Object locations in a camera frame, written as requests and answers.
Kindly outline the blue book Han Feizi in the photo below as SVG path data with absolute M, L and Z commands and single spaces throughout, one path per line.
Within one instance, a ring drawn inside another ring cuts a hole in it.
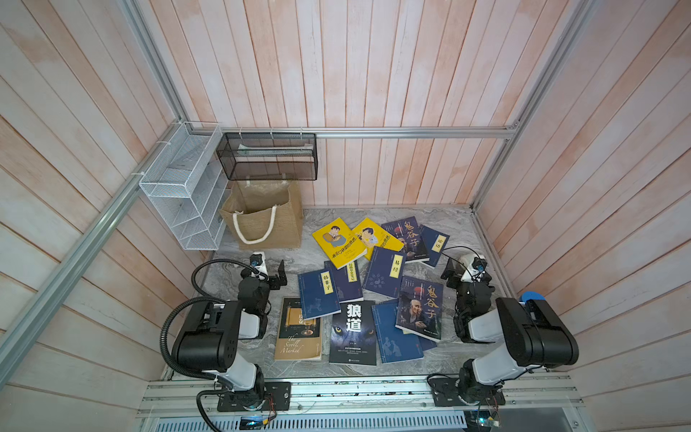
M 298 285 L 304 320 L 341 313 L 338 294 L 329 270 L 302 273 L 298 275 Z

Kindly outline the brown canvas tote bag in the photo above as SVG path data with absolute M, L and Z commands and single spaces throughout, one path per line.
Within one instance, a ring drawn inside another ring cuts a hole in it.
M 241 250 L 302 246 L 302 195 L 296 181 L 237 181 L 220 214 Z

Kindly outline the brown book Scroll Marked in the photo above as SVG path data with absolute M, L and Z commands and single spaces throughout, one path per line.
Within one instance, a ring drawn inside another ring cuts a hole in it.
M 318 361 L 321 356 L 321 318 L 305 320 L 301 300 L 297 297 L 284 298 L 275 343 L 275 360 Z

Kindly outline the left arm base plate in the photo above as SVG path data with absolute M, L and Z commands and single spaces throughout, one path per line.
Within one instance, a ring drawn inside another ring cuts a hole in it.
M 259 384 L 252 390 L 226 392 L 221 396 L 218 412 L 264 412 L 289 410 L 292 384 L 288 381 Z

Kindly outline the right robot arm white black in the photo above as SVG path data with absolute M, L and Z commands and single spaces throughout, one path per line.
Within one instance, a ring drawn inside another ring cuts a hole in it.
M 466 361 L 456 382 L 457 399 L 465 405 L 503 403 L 505 383 L 541 368 L 574 365 L 576 338 L 547 300 L 493 298 L 495 287 L 484 257 L 467 265 L 449 258 L 441 278 L 456 291 L 455 334 L 465 343 L 492 345 L 485 356 Z

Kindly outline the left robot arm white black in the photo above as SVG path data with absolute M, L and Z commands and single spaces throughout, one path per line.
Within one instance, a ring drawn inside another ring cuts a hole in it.
M 285 264 L 276 275 L 268 275 L 259 263 L 261 254 L 248 264 L 220 258 L 198 266 L 191 282 L 198 295 L 171 311 L 161 328 L 159 349 L 174 372 L 214 383 L 212 390 L 197 394 L 197 406 L 207 416 L 202 399 L 219 398 L 218 411 L 261 412 L 272 418 L 290 406 L 292 385 L 267 383 L 261 367 L 239 353 L 241 340 L 264 338 L 271 311 L 269 293 L 287 284 Z M 203 290 L 197 275 L 214 264 L 232 264 L 241 268 L 238 298 L 223 300 Z

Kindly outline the purple book yellow label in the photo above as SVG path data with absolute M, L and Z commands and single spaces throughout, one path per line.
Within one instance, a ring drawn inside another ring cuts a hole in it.
M 325 261 L 324 266 L 325 269 L 329 270 L 340 303 L 363 300 L 362 282 L 356 261 L 341 269 L 336 269 L 331 261 Z

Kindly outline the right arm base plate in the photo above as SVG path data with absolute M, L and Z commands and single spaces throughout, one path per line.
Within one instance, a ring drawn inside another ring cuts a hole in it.
M 471 378 L 430 374 L 426 378 L 426 383 L 437 407 L 478 407 L 480 405 L 496 407 L 506 404 L 502 388 L 475 383 Z

